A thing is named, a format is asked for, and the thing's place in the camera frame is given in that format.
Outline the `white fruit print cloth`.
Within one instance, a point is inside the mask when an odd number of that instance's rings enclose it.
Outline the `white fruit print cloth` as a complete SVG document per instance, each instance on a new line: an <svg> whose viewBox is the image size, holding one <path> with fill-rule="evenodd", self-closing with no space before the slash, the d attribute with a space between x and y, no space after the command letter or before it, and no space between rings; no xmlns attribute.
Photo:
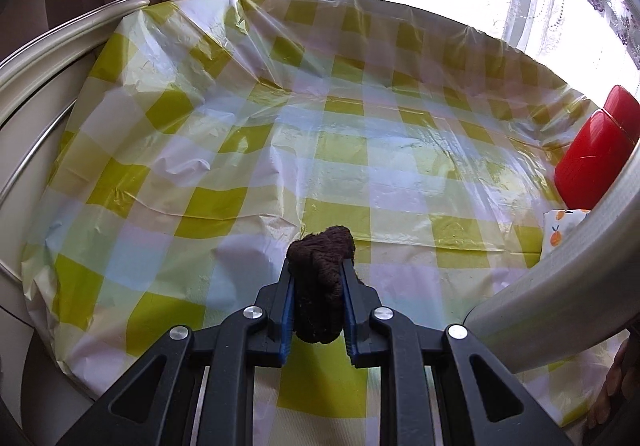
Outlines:
<svg viewBox="0 0 640 446"><path fill-rule="evenodd" d="M544 214L541 258L555 250L589 215L590 210L551 210Z"/></svg>

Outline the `dark brown knitted sock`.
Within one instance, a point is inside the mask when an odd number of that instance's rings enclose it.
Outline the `dark brown knitted sock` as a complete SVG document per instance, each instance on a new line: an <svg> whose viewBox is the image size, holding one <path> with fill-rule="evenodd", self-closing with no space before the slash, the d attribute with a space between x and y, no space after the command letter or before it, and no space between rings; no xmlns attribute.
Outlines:
<svg viewBox="0 0 640 446"><path fill-rule="evenodd" d="M294 281L293 329L299 340L329 344L341 334L342 265L354 258L355 251L352 233L345 226L311 233L288 248L288 273Z"/></svg>

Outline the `steel vacuum flask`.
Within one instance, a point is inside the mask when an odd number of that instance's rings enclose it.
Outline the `steel vacuum flask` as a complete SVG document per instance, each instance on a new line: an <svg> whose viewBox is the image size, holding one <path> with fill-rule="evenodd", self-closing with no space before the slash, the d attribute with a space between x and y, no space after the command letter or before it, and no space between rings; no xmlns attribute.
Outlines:
<svg viewBox="0 0 640 446"><path fill-rule="evenodd" d="M592 348L639 314L639 157L598 205L523 277L465 325L513 372Z"/></svg>

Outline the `red thermos jug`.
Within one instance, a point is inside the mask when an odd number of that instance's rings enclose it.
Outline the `red thermos jug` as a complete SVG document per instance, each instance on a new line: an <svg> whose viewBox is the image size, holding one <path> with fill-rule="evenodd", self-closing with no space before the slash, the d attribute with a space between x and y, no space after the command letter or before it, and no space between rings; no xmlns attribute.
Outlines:
<svg viewBox="0 0 640 446"><path fill-rule="evenodd" d="M639 141L639 122L639 102L615 85L555 166L555 187L570 210L592 210L610 189Z"/></svg>

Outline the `green checkered plastic tablecloth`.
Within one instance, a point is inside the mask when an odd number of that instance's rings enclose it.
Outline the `green checkered plastic tablecloth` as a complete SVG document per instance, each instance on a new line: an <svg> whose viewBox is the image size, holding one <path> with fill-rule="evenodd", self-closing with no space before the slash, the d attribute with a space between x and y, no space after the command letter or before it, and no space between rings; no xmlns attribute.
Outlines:
<svg viewBox="0 0 640 446"><path fill-rule="evenodd" d="M208 327L286 249L349 228L363 279L445 327L539 259L552 176L594 110L500 39L375 0L180 0L89 72L22 258L64 374L107 389Z"/></svg>

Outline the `cream sofa frame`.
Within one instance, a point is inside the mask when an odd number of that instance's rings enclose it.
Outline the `cream sofa frame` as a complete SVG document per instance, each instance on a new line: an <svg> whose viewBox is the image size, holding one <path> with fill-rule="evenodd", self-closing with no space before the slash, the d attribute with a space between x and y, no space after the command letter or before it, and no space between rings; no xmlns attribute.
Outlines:
<svg viewBox="0 0 640 446"><path fill-rule="evenodd" d="M1 398L21 418L34 329L21 256L67 117L100 50L148 0L115 0L37 36L1 62Z"/></svg>

